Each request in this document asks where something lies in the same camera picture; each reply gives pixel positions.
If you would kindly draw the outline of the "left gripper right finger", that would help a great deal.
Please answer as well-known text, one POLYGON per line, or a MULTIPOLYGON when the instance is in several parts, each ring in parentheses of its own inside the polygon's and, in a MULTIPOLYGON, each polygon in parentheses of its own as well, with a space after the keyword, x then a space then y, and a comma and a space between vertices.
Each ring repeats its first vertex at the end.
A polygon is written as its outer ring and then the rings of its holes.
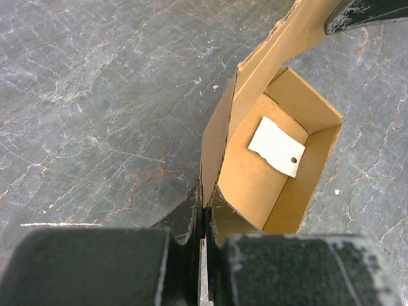
POLYGON ((216 190, 205 209, 214 305, 400 305, 388 263, 359 235, 270 235, 216 190))

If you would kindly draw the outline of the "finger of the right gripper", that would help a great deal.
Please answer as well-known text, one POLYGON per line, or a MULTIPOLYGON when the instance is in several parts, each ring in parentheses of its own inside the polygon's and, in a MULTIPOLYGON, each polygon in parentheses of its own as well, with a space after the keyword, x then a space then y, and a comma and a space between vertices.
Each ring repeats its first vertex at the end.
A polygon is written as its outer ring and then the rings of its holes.
POLYGON ((324 23, 326 35, 359 27, 407 21, 407 0, 341 1, 324 23))

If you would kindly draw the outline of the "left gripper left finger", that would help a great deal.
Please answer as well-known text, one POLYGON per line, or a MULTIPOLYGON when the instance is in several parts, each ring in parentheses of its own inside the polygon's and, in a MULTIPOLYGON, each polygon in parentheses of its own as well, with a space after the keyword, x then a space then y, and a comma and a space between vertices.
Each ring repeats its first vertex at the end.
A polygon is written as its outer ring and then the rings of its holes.
POLYGON ((1 277, 2 305, 198 305, 201 199, 149 228, 30 232, 1 277))

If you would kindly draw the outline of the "small white plastic block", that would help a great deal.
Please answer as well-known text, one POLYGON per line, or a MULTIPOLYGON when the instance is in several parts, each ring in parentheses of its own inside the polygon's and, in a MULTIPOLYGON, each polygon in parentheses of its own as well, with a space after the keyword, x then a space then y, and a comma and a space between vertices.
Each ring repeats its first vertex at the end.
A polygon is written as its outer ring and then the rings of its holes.
POLYGON ((262 117, 248 149, 257 153, 272 168, 295 178, 305 146, 283 132, 267 117, 262 117))

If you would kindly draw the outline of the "brown cardboard box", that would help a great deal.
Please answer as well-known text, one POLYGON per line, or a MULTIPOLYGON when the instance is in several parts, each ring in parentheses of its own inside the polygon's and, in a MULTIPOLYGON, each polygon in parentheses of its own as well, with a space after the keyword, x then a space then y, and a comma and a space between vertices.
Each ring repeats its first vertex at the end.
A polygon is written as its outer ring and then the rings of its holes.
POLYGON ((298 231, 342 129, 342 115, 284 63, 317 45, 338 1, 295 1, 237 66, 202 138, 201 200, 216 190, 248 222, 268 233, 298 231), (262 117, 305 146, 295 178, 272 168, 248 145, 262 117))

